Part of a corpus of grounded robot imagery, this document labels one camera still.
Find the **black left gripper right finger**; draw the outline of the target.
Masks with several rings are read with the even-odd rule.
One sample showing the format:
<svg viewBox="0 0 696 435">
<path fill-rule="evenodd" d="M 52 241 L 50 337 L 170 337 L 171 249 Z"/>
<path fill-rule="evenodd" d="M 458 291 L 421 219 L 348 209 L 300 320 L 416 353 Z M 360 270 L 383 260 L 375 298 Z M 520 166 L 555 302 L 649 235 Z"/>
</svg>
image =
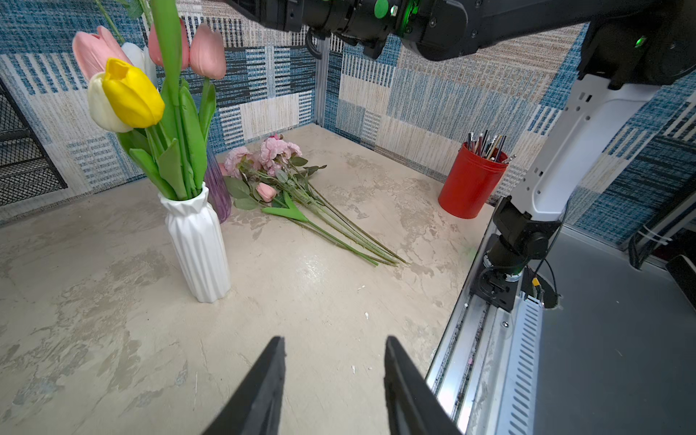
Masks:
<svg viewBox="0 0 696 435">
<path fill-rule="evenodd" d="M 391 434 L 460 435 L 395 336 L 384 351 L 384 391 Z"/>
</svg>

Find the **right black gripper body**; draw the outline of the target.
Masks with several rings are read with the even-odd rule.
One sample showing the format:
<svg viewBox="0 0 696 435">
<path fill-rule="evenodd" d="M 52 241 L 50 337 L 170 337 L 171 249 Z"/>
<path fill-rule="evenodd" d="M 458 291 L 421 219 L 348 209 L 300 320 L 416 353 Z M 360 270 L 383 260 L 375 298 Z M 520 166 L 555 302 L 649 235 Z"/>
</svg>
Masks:
<svg viewBox="0 0 696 435">
<path fill-rule="evenodd" d="M 299 32 L 304 2 L 297 0 L 224 0 L 239 14 L 268 29 Z"/>
</svg>

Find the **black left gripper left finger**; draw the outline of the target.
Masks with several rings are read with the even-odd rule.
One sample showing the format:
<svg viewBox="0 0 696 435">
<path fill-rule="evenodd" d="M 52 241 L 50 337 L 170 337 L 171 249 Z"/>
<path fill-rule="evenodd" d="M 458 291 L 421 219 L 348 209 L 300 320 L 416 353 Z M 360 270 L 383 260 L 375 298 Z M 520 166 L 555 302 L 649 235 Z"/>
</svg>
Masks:
<svg viewBox="0 0 696 435">
<path fill-rule="evenodd" d="M 203 434 L 278 434 L 285 380 L 285 339 L 274 336 Z"/>
</svg>

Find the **large light pink rose stem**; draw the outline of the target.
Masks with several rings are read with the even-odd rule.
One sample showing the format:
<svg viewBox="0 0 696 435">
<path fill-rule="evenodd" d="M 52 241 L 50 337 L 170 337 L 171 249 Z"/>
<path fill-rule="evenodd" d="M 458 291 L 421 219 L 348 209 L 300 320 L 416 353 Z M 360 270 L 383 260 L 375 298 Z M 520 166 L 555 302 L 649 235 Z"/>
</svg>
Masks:
<svg viewBox="0 0 696 435">
<path fill-rule="evenodd" d="M 233 206 L 238 210 L 261 211 L 261 208 L 273 206 L 272 201 L 276 195 L 283 196 L 275 183 L 264 181 L 259 176 L 263 170 L 257 162 L 259 152 L 260 150 L 250 152 L 245 147 L 239 147 L 232 150 L 223 163 L 228 193 L 233 199 Z"/>
</svg>

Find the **single pink tulip stem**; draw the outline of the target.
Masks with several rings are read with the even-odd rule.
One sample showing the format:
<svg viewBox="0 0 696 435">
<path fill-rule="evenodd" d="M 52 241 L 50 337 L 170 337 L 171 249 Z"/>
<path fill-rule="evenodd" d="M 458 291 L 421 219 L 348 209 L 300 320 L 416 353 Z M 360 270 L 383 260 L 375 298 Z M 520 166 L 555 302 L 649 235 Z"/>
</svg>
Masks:
<svg viewBox="0 0 696 435">
<path fill-rule="evenodd" d="M 384 264 L 384 261 L 382 259 L 370 256 L 360 251 L 359 249 L 354 248 L 353 246 L 345 243 L 338 237 L 335 237 L 331 233 L 322 229 L 317 224 L 313 223 L 310 219 L 308 219 L 308 217 L 306 217 L 306 215 L 299 208 L 297 208 L 297 206 L 295 206 L 295 203 L 289 193 L 283 192 L 283 199 L 280 199 L 280 196 L 276 195 L 275 199 L 273 199 L 272 201 L 272 204 L 272 207 L 261 208 L 261 211 L 268 215 L 283 217 L 285 219 L 293 221 L 298 226 L 310 230 L 311 232 L 317 234 L 317 236 L 322 237 L 322 239 L 332 243 L 333 245 L 339 248 L 342 248 L 343 250 L 351 252 L 357 257 L 360 257 L 366 262 L 372 264 L 373 266 Z"/>
</svg>

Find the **pink peony cluster stem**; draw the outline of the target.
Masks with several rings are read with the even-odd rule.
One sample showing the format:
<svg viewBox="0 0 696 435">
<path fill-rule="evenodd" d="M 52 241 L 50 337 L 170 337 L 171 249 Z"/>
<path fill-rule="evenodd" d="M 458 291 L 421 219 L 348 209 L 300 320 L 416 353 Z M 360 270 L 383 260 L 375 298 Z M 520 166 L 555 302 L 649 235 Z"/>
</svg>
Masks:
<svg viewBox="0 0 696 435">
<path fill-rule="evenodd" d="M 261 145 L 257 162 L 263 168 L 259 176 L 289 193 L 295 206 L 313 223 L 354 248 L 382 259 L 387 266 L 404 261 L 357 226 L 311 184 L 310 178 L 325 166 L 309 165 L 295 143 L 284 141 L 282 136 L 269 137 Z"/>
</svg>

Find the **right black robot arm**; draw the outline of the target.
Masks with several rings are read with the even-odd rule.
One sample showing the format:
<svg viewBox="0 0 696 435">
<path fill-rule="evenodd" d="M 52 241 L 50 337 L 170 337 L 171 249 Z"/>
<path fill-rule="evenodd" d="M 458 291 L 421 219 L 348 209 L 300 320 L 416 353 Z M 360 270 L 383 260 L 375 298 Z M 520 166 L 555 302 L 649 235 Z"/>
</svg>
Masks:
<svg viewBox="0 0 696 435">
<path fill-rule="evenodd" d="M 570 95 L 587 29 L 525 36 L 430 63 L 391 37 L 379 59 L 331 41 L 322 125 L 444 179 L 466 130 L 504 133 L 514 155 L 495 190 L 509 194 L 546 142 Z M 621 128 L 571 199 L 569 226 L 625 248 L 695 188 L 695 78 L 664 87 Z"/>
</svg>

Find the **white ribbed ceramic vase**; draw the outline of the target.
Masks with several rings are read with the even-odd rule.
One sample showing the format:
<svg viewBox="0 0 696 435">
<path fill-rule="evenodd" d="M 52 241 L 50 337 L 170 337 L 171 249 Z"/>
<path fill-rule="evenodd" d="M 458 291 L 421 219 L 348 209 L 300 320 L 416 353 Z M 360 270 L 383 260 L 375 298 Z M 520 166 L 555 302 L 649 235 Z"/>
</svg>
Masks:
<svg viewBox="0 0 696 435">
<path fill-rule="evenodd" d="M 158 197 L 190 293 L 201 303 L 223 298 L 231 279 L 219 217 L 208 203 L 208 188 L 203 186 L 201 194 L 185 201 Z"/>
</svg>

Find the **purple blue glass vase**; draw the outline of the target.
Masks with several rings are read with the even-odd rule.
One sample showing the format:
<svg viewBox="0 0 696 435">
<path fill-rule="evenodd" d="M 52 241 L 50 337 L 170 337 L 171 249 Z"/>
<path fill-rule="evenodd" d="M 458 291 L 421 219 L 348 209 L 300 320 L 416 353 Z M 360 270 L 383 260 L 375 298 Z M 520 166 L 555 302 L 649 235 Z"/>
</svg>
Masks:
<svg viewBox="0 0 696 435">
<path fill-rule="evenodd" d="M 232 208 L 230 195 L 219 162 L 212 150 L 207 150 L 208 168 L 205 183 L 208 188 L 208 202 L 212 205 L 220 223 L 224 223 Z"/>
</svg>

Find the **tulip bunch pink yellow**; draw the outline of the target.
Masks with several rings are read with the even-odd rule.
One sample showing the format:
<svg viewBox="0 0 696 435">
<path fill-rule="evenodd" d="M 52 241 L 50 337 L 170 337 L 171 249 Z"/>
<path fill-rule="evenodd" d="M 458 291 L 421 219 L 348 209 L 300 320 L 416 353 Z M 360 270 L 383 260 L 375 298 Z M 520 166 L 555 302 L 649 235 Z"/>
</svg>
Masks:
<svg viewBox="0 0 696 435">
<path fill-rule="evenodd" d="M 222 35 L 200 25 L 193 40 L 182 42 L 182 66 L 204 80 L 199 101 L 181 79 L 177 101 L 168 103 L 144 70 L 148 61 L 158 59 L 141 49 L 139 60 L 128 58 L 103 26 L 95 34 L 77 33 L 72 52 L 88 82 L 92 120 L 117 135 L 121 148 L 165 199 L 185 201 L 201 194 L 217 110 L 214 81 L 227 70 Z"/>
</svg>

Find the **red cup with pens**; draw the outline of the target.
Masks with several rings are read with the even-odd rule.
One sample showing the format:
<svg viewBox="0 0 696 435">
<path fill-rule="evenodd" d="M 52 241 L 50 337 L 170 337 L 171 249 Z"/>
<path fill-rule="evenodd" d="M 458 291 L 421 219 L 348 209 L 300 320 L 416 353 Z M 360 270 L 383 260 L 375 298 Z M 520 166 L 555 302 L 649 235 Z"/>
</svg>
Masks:
<svg viewBox="0 0 696 435">
<path fill-rule="evenodd" d="M 474 219 L 502 180 L 512 158 L 504 152 L 507 135 L 470 132 L 449 171 L 438 201 L 449 214 Z"/>
</svg>

